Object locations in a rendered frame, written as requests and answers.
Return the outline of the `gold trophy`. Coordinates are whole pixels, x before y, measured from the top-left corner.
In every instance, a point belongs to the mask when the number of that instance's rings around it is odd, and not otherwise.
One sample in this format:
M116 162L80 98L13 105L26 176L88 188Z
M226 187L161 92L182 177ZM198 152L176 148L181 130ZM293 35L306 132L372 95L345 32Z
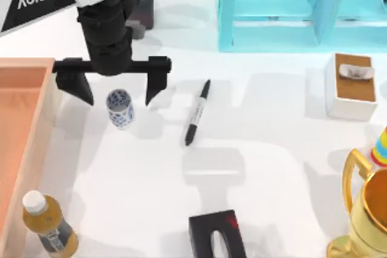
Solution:
M372 164L357 150L347 156L342 193L349 215L348 234L333 239L327 258L387 258L387 168Z

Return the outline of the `pale grey rounded box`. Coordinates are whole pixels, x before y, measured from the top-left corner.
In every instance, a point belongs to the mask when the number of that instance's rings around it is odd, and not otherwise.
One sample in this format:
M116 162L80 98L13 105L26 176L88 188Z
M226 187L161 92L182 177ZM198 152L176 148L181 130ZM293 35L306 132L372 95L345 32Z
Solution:
M127 20L125 23L127 28L130 28L132 31L132 38L134 40L143 39L146 32L146 27L140 23L138 20Z

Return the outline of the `white box with wooden top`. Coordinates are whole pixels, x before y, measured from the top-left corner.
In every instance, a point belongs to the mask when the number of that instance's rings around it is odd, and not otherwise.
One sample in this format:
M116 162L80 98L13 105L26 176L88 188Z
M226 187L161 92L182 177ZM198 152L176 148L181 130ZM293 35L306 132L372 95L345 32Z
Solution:
M351 80L339 75L340 64L373 67L369 56L333 53L325 67L325 107L329 117L368 121L378 103L374 78Z

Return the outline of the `salmon-coloured shallow box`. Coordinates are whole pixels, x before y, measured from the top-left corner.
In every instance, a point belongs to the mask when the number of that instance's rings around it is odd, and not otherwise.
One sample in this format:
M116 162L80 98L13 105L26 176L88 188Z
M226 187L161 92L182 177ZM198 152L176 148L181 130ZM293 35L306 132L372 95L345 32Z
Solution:
M0 258L21 258L22 198L38 187L61 93L53 58L0 58Z

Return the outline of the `yellow tea bottle white cap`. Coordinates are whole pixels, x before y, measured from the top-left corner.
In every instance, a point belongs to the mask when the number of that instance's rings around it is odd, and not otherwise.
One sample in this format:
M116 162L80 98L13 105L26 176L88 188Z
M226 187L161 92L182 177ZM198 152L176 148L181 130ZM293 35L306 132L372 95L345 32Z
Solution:
M71 258L77 251L77 234L65 220L56 199L30 190L22 198L25 226L37 234L51 258Z

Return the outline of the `stack of coloured rings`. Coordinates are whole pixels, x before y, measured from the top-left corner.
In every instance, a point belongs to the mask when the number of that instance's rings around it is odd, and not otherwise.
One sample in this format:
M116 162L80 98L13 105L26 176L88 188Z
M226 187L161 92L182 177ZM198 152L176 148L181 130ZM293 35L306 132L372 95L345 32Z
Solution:
M371 159L380 167L387 167L387 126L370 151Z

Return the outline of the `black tissue box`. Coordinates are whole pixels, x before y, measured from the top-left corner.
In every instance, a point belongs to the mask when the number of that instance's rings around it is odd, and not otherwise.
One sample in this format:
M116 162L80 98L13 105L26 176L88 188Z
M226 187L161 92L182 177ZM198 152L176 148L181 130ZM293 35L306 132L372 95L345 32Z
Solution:
M215 231L222 235L229 258L247 258L234 210L189 218L189 235L194 258L215 258L211 244Z

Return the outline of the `white tissue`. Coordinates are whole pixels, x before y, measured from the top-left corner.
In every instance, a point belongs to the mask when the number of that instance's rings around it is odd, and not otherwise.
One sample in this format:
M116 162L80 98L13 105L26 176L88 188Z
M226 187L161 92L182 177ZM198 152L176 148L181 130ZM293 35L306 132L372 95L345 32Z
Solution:
M350 64L339 65L339 75L351 80L369 81L374 78L374 68Z

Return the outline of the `light blue rack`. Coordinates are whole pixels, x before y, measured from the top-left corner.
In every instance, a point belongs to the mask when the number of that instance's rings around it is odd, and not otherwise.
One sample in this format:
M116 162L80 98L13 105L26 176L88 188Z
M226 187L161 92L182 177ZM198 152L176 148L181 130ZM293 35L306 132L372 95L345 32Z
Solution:
M217 0L221 51L387 52L387 0Z

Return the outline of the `blue and white patterned cup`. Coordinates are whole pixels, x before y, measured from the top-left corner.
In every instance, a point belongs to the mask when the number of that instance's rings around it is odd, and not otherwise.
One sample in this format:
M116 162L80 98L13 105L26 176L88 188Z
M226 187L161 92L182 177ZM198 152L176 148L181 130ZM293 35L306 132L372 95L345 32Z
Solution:
M108 94L106 108L109 119L118 129L127 129L134 121L132 99L124 89L115 89Z

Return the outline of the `black marker pen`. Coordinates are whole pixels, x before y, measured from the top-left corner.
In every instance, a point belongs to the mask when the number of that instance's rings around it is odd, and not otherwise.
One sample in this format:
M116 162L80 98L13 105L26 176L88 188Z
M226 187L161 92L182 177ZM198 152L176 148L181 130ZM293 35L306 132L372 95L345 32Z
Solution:
M195 138L195 134L196 134L196 131L198 128L198 123L199 123L200 118L202 116L204 105L206 103L206 100L207 100L207 97L209 94L210 84L211 84L211 80L210 79L206 80L206 82L202 88L202 91L200 93L200 96L198 98L196 108L193 112L193 116L189 122L186 136L184 138L184 142L185 142L186 146L189 146L190 144L192 144L192 142Z

